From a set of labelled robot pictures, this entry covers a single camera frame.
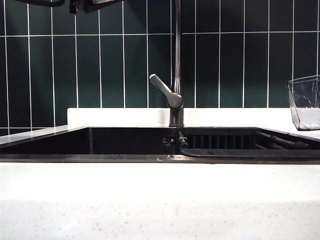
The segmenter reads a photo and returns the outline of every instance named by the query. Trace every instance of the green tile wall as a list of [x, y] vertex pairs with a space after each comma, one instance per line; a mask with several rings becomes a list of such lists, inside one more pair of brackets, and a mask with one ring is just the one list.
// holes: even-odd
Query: green tile wall
[[[165, 108], [148, 83], [175, 64], [175, 1], [69, 14], [0, 0], [0, 135], [65, 125], [67, 108]], [[286, 108], [319, 73], [319, 0], [182, 0], [187, 108]]]

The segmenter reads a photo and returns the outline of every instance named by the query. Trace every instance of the white grout line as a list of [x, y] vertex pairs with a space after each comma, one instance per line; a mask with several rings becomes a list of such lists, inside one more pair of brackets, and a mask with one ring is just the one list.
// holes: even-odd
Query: white grout line
[[218, 69], [218, 108], [221, 107], [221, 0], [219, 0], [219, 69]]
[[269, 108], [269, 85], [270, 85], [270, 0], [268, 0], [268, 66], [266, 80], [266, 107]]
[[8, 49], [7, 49], [7, 21], [6, 21], [6, 0], [3, 0], [3, 20], [4, 20], [4, 52], [5, 52], [5, 80], [6, 80], [6, 114], [8, 135], [10, 134], [9, 117], [9, 80], [8, 80]]
[[29, 68], [29, 102], [30, 102], [30, 128], [32, 130], [32, 96], [31, 96], [31, 54], [30, 54], [30, 15], [29, 4], [26, 5], [27, 27], [28, 27], [28, 68]]
[[320, 0], [318, 0], [318, 16], [317, 16], [317, 33], [316, 33], [316, 75], [319, 74], [319, 6]]
[[172, 87], [172, 0], [170, 0], [170, 89]]
[[77, 15], [74, 15], [74, 45], [75, 45], [75, 86], [76, 86], [76, 108], [79, 108], [78, 91], [78, 50], [77, 50]]
[[126, 108], [126, 71], [125, 71], [125, 16], [122, 1], [122, 61], [123, 61], [123, 108]]
[[149, 36], [148, 36], [148, 0], [145, 0], [146, 9], [146, 107], [149, 108]]
[[245, 107], [246, 0], [243, 0], [242, 108]]
[[54, 26], [53, 8], [51, 7], [51, 61], [52, 61], [52, 102], [53, 102], [53, 126], [56, 126], [56, 99], [55, 99], [55, 64], [54, 64]]
[[[292, 33], [317, 33], [318, 31], [224, 31], [224, 32], [184, 32], [183, 35], [210, 35], [210, 34], [292, 34]], [[145, 36], [146, 33], [101, 33], [99, 34], [77, 34], [77, 36]], [[174, 33], [148, 33], [148, 35], [174, 35]], [[54, 34], [54, 37], [74, 37], [75, 34]], [[20, 38], [20, 37], [51, 37], [51, 35], [7, 35], [0, 38]]]
[[197, 107], [197, 0], [194, 0], [194, 108]]
[[98, 30], [99, 30], [99, 82], [100, 82], [100, 108], [102, 109], [102, 73], [101, 73], [101, 27], [100, 27], [100, 10], [98, 10]]
[[294, 79], [295, 72], [295, 0], [292, 0], [292, 73], [291, 78]]
[[[52, 126], [33, 126], [33, 129], [48, 129], [52, 128]], [[31, 129], [30, 127], [9, 127], [9, 129]]]

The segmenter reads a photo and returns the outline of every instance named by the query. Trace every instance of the black metal grate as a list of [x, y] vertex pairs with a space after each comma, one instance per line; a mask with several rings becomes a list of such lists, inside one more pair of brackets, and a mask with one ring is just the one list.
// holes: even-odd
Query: black metal grate
[[187, 135], [190, 149], [252, 149], [252, 135]]

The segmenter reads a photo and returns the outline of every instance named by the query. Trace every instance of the faucet handle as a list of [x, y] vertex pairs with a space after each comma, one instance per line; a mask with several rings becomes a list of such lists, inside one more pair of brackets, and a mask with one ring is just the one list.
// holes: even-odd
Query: faucet handle
[[170, 90], [170, 88], [163, 82], [161, 79], [155, 75], [151, 74], [150, 82], [160, 90], [160, 92], [166, 97], [166, 101], [168, 103], [168, 106], [171, 109], [180, 109], [184, 105], [184, 100], [182, 96], [178, 93], [175, 93]]

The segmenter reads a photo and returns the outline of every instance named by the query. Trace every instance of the sink basin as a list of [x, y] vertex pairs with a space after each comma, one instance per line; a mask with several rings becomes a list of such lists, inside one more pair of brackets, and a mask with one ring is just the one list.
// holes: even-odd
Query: sink basin
[[92, 161], [124, 161], [130, 155], [132, 162], [148, 162], [156, 156], [184, 162], [207, 159], [205, 163], [211, 163], [210, 159], [318, 162], [320, 140], [254, 127], [86, 127], [0, 145], [2, 160], [13, 155], [25, 159], [83, 155]]

